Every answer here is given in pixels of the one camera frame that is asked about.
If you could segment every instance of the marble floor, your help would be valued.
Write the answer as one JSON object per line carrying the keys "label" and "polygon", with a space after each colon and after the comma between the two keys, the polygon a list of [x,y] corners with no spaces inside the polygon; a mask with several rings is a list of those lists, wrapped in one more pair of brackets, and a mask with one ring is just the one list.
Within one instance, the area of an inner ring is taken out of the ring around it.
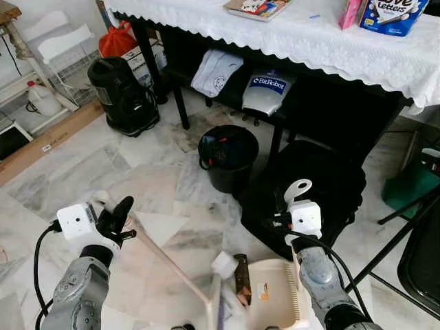
{"label": "marble floor", "polygon": [[[146,231],[203,289],[210,286],[209,264],[221,249],[246,253],[251,262],[276,256],[241,226],[238,203],[210,185],[197,154],[204,132],[217,124],[237,123],[258,138],[257,173],[267,161],[273,128],[243,122],[219,104],[207,108],[203,98],[189,91],[184,96],[191,130],[182,130],[170,95],[159,108],[161,121],[151,131],[124,137],[102,116],[0,188],[0,330],[34,328],[39,312],[32,282],[34,244],[59,208],[87,201],[99,189],[107,189],[115,199],[134,196],[133,209]],[[402,125],[407,124],[397,121],[395,126],[405,129]],[[364,203],[335,245],[354,274],[404,224],[396,219],[379,226],[375,220],[391,211],[380,199],[380,190],[398,171],[408,140],[405,134],[386,134],[365,161]],[[377,268],[398,287],[396,270],[403,247],[404,242]],[[62,235],[50,234],[44,240],[39,269],[46,300],[75,257]],[[384,330],[440,329],[434,318],[372,278],[360,284],[360,291]],[[111,265],[102,328],[167,330],[185,320],[204,329],[201,303],[139,241],[126,241],[121,258]],[[310,329],[321,329],[314,318]]]}

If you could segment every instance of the pink box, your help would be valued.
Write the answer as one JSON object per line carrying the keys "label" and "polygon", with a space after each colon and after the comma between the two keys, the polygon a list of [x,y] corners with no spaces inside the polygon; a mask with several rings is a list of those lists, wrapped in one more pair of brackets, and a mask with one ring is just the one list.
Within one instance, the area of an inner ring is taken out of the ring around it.
{"label": "pink box", "polygon": [[346,8],[339,20],[339,26],[341,29],[347,29],[355,23],[361,5],[362,0],[347,0]]}

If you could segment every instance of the cardboard box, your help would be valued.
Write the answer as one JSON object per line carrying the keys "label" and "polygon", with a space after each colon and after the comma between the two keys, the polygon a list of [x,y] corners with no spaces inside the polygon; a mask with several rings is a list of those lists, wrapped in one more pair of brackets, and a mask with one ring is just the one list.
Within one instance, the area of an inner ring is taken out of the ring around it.
{"label": "cardboard box", "polygon": [[0,163],[0,186],[68,140],[103,113],[101,104],[94,100],[7,157]]}

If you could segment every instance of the black trash bin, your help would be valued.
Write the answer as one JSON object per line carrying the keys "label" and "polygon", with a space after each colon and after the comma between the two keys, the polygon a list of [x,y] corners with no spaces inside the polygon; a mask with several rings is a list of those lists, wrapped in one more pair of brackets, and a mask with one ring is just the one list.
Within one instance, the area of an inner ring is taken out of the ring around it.
{"label": "black trash bin", "polygon": [[233,195],[246,188],[258,154],[255,136],[240,126],[217,126],[199,143],[200,167],[208,171],[214,188]]}

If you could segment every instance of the wooden plank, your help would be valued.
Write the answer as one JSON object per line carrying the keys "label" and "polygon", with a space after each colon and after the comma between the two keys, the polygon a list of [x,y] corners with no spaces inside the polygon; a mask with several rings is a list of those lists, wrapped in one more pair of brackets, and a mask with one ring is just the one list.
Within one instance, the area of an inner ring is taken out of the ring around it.
{"label": "wooden plank", "polygon": [[0,164],[0,186],[31,166],[42,156],[54,150],[73,134],[104,113],[101,104],[94,100],[81,107],[70,117],[59,122],[42,136],[26,144]]}
{"label": "wooden plank", "polygon": [[20,15],[21,11],[16,5],[0,0],[0,25],[16,19]]}

